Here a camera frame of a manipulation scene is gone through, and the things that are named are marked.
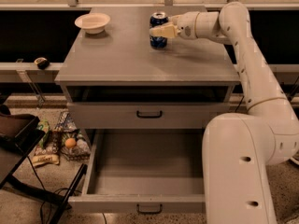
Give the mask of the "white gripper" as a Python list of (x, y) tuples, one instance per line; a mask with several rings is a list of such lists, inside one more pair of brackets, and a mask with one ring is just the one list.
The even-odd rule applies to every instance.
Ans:
[(178, 35), (183, 39), (194, 40), (196, 35), (196, 20), (198, 12), (187, 12), (181, 15), (170, 16), (167, 23), (149, 29), (151, 36), (175, 38)]

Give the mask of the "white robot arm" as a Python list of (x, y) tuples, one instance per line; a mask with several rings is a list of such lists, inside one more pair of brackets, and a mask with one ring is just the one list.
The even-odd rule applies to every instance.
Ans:
[(299, 120), (251, 32), (239, 2), (219, 12), (187, 12), (150, 35), (207, 38), (234, 48), (246, 113), (225, 113), (206, 126), (202, 161), (207, 224), (277, 224), (266, 168), (299, 149)]

